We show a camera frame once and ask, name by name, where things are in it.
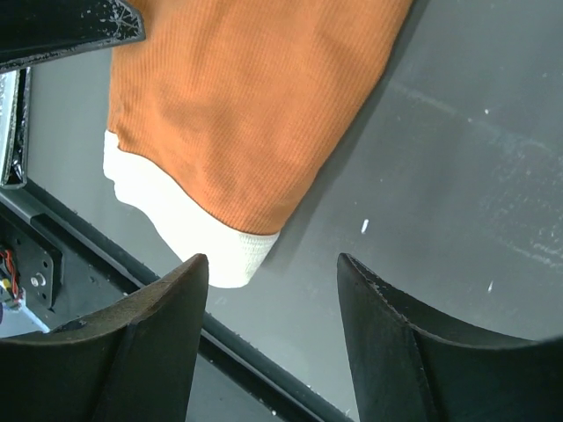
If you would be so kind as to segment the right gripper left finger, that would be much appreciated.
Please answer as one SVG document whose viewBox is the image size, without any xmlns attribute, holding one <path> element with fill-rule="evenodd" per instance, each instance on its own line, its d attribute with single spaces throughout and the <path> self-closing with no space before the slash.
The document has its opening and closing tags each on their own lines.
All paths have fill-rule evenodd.
<svg viewBox="0 0 563 422">
<path fill-rule="evenodd" d="M 49 333 L 1 341 L 3 421 L 183 421 L 208 260 L 187 262 Z"/>
</svg>

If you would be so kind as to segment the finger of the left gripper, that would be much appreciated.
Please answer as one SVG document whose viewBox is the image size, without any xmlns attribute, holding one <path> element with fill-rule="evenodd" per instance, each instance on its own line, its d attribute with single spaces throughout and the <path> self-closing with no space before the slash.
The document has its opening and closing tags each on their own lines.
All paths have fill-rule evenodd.
<svg viewBox="0 0 563 422">
<path fill-rule="evenodd" d="M 145 38 L 141 13 L 126 1 L 1 2 L 3 73 Z"/>
</svg>

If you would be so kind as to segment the orange underwear white waistband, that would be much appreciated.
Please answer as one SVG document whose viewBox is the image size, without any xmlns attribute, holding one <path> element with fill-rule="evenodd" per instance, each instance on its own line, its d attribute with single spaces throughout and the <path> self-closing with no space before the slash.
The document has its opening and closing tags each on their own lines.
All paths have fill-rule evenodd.
<svg viewBox="0 0 563 422">
<path fill-rule="evenodd" d="M 213 287 L 247 285 L 384 73 L 408 1 L 137 1 L 103 172 Z"/>
</svg>

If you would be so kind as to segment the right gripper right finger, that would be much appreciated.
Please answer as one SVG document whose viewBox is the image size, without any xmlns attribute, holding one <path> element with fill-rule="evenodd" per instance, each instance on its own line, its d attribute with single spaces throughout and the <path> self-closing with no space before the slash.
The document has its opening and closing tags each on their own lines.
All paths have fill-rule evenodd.
<svg viewBox="0 0 563 422">
<path fill-rule="evenodd" d="M 562 341 L 534 341 L 449 316 L 337 262 L 340 313 L 362 421 L 559 421 Z"/>
</svg>

